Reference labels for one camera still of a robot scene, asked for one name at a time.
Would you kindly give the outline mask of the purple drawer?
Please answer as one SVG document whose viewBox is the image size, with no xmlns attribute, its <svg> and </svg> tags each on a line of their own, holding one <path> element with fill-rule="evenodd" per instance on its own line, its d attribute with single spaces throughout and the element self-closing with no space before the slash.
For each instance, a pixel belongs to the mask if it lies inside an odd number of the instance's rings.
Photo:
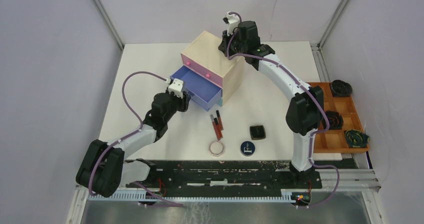
<svg viewBox="0 0 424 224">
<path fill-rule="evenodd" d="M 220 87 L 185 66 L 179 68 L 170 77 L 182 80 L 191 100 L 206 111 L 221 101 L 222 89 Z"/>
</svg>

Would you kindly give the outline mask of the pastel wooden drawer chest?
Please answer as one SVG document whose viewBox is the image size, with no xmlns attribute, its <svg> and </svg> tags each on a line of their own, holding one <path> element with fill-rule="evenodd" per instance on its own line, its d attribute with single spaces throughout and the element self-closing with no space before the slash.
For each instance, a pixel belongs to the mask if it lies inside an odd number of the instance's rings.
<svg viewBox="0 0 424 224">
<path fill-rule="evenodd" d="M 203 31 L 182 52 L 182 63 L 205 80 L 221 89 L 219 105 L 223 106 L 243 81 L 245 61 L 241 57 L 228 60 L 218 50 L 221 39 Z"/>
</svg>

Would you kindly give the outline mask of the black square compact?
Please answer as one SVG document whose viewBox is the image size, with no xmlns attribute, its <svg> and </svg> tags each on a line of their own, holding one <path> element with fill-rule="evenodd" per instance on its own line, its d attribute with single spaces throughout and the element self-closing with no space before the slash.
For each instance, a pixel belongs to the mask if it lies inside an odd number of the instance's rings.
<svg viewBox="0 0 424 224">
<path fill-rule="evenodd" d="M 252 125 L 249 127 L 251 140 L 262 140 L 266 138 L 266 130 L 263 125 Z"/>
</svg>

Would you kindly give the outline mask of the round dark blue jar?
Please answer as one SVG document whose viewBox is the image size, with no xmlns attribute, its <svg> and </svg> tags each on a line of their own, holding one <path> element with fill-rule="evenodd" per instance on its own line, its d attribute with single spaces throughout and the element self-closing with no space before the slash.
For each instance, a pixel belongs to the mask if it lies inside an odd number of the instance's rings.
<svg viewBox="0 0 424 224">
<path fill-rule="evenodd" d="M 244 141 L 240 145 L 240 152 L 243 156 L 252 156 L 255 151 L 256 147 L 251 141 Z"/>
</svg>

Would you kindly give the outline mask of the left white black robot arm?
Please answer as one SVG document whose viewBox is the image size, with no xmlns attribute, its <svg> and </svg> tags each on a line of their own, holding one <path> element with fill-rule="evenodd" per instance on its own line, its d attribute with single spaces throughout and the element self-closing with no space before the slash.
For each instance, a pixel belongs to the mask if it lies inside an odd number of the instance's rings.
<svg viewBox="0 0 424 224">
<path fill-rule="evenodd" d="M 114 194 L 123 184 L 125 160 L 160 140 L 168 130 L 169 120 L 177 112 L 188 110 L 190 98 L 186 91 L 181 97 L 169 91 L 158 93 L 141 126 L 111 142 L 92 141 L 77 171 L 77 184 L 90 189 L 95 195 L 110 197 Z"/>
</svg>

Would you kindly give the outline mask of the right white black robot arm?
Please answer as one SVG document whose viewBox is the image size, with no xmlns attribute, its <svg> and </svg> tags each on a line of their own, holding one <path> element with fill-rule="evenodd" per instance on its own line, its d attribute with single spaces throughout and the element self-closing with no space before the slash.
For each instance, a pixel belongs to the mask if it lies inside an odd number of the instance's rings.
<svg viewBox="0 0 424 224">
<path fill-rule="evenodd" d="M 296 77 L 279 59 L 275 50 L 260 41 L 254 21 L 224 17 L 228 25 L 223 31 L 218 49 L 228 59 L 244 57 L 245 62 L 268 77 L 289 100 L 285 116 L 294 133 L 293 156 L 289 182 L 301 188 L 309 181 L 308 171 L 314 166 L 313 146 L 322 121 L 328 121 L 324 111 L 324 92 Z"/>
</svg>

